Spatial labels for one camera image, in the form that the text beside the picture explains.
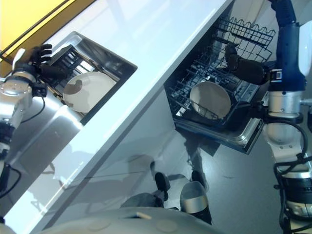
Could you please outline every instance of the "white plate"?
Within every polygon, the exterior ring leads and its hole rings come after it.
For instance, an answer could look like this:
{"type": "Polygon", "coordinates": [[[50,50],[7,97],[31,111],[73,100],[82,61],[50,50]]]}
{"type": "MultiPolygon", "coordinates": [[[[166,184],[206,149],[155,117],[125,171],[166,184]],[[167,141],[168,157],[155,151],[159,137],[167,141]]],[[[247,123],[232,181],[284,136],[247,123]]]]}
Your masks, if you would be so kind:
{"type": "Polygon", "coordinates": [[[229,94],[222,86],[213,82],[202,82],[194,86],[190,92],[190,99],[193,108],[201,116],[209,119],[224,118],[231,109],[229,94]]]}
{"type": "Polygon", "coordinates": [[[63,98],[75,111],[89,112],[116,84],[101,72],[87,72],[72,78],[64,88],[63,98]]]}

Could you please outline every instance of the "wire rack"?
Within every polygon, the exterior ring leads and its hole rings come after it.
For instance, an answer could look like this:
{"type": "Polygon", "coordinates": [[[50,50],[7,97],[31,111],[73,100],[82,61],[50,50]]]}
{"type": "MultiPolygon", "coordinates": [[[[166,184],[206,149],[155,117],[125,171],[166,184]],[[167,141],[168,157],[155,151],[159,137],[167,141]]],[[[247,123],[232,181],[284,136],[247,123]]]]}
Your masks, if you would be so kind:
{"type": "Polygon", "coordinates": [[[272,41],[275,31],[268,31],[265,27],[260,28],[258,25],[245,23],[243,20],[235,18],[218,19],[214,27],[216,31],[213,44],[207,45],[192,62],[192,65],[186,69],[185,75],[177,78],[174,85],[166,89],[170,108],[174,115],[183,117],[185,112],[194,112],[195,110],[197,115],[209,116],[207,121],[211,124],[223,126],[237,108],[243,104],[246,105],[246,102],[252,99],[259,87],[242,81],[228,72],[225,47],[230,42],[235,43],[240,56],[264,63],[272,54],[267,47],[272,41]],[[231,109],[225,117],[220,118],[216,113],[190,100],[191,89],[204,81],[215,82],[228,92],[231,109]]]}
{"type": "Polygon", "coordinates": [[[66,84],[73,77],[86,72],[98,71],[90,61],[79,54],[73,47],[67,50],[66,53],[54,62],[53,66],[62,68],[68,73],[66,79],[51,79],[48,81],[49,85],[57,91],[59,95],[62,95],[66,84]]]}

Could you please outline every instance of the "dishwasher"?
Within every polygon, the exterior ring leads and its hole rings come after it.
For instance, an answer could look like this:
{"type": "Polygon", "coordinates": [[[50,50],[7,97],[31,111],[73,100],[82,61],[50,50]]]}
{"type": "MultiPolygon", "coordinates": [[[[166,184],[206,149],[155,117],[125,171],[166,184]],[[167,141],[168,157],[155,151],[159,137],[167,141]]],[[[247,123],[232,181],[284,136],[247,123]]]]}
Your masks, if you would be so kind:
{"type": "Polygon", "coordinates": [[[268,102],[268,84],[258,86],[231,74],[225,47],[234,43],[243,58],[266,63],[272,54],[268,45],[274,35],[274,30],[228,15],[217,19],[164,85],[176,129],[204,135],[249,154],[263,126],[262,120],[250,117],[249,109],[257,101],[268,102]],[[228,93],[231,107],[226,116],[218,117],[190,99],[192,88],[205,81],[222,86],[228,93]],[[196,107],[212,118],[206,118],[196,107]]]}

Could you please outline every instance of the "stainless steel sink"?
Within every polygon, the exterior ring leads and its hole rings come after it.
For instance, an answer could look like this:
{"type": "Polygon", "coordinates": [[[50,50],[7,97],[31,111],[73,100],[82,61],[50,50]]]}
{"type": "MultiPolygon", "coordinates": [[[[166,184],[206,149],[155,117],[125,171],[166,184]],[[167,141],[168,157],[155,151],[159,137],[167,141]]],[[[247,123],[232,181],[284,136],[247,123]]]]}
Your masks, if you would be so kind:
{"type": "MultiPolygon", "coordinates": [[[[50,65],[65,69],[68,76],[65,80],[44,79],[49,84],[44,111],[31,121],[21,124],[14,134],[7,161],[22,171],[22,179],[9,197],[0,200],[1,215],[9,211],[84,124],[137,69],[135,65],[77,32],[70,33],[53,48],[50,65]],[[106,73],[117,83],[89,113],[83,114],[64,105],[62,90],[72,77],[88,71],[106,73]]],[[[32,116],[41,107],[42,100],[34,98],[24,117],[32,116]]],[[[16,178],[11,176],[10,180],[13,182],[16,178]]]]}

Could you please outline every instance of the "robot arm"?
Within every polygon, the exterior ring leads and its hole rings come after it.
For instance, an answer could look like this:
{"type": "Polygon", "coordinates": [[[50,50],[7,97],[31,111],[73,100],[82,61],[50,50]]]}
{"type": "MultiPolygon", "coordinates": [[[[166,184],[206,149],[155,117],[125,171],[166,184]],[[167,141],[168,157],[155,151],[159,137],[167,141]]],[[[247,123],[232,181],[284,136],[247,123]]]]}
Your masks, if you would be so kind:
{"type": "Polygon", "coordinates": [[[257,106],[261,110],[257,117],[266,122],[263,133],[276,162],[280,225],[287,233],[298,233],[312,228],[312,158],[307,154],[307,136],[298,126],[303,121],[300,105],[308,105],[308,128],[312,129],[312,101],[302,100],[312,64],[312,21],[299,26],[291,0],[271,2],[279,25],[275,68],[268,71],[263,64],[240,57],[234,44],[226,48],[226,61],[229,70],[243,80],[270,81],[269,106],[257,106]],[[251,70],[258,72],[250,77],[251,70]]]}
{"type": "Polygon", "coordinates": [[[13,132],[20,125],[33,97],[46,97],[47,86],[38,83],[41,66],[50,57],[51,45],[21,49],[14,58],[13,72],[0,84],[0,159],[5,159],[13,132]]]}
{"type": "Polygon", "coordinates": [[[0,79],[0,198],[12,189],[6,191],[10,171],[21,176],[5,163],[13,133],[21,123],[29,120],[22,121],[22,118],[31,106],[32,98],[47,95],[47,85],[41,83],[38,76],[59,79],[67,76],[66,71],[45,64],[51,59],[48,56],[52,53],[51,48],[52,45],[45,44],[30,50],[20,49],[13,60],[12,74],[0,79]]]}

